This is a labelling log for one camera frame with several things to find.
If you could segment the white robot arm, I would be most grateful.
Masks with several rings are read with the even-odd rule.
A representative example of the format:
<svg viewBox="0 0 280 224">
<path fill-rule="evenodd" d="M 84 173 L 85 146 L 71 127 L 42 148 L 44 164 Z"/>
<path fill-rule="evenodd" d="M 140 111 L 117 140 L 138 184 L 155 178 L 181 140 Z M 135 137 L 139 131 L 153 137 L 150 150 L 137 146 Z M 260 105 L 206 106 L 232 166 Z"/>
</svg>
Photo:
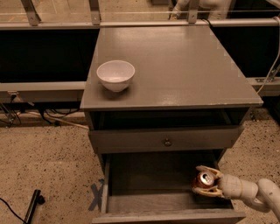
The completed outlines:
<svg viewBox="0 0 280 224">
<path fill-rule="evenodd" d="M 256 183 L 199 165 L 192 190 L 207 197 L 241 200 L 247 207 L 267 213 L 272 211 L 280 221 L 280 187 L 267 178 Z"/>
</svg>

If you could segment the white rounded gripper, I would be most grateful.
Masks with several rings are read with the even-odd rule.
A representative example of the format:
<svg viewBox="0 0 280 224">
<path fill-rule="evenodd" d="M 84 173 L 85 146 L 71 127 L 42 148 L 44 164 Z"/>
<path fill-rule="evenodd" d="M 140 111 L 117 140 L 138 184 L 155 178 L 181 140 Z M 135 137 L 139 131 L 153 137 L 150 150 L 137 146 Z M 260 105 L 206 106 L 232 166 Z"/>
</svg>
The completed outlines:
<svg viewBox="0 0 280 224">
<path fill-rule="evenodd" d="M 196 167 L 199 172 L 210 172 L 215 179 L 218 180 L 218 187 L 210 188 L 194 187 L 192 190 L 206 197 L 224 197 L 225 199 L 239 199 L 242 196 L 242 182 L 241 180 L 230 174 L 222 174 L 219 170 L 199 165 Z"/>
</svg>

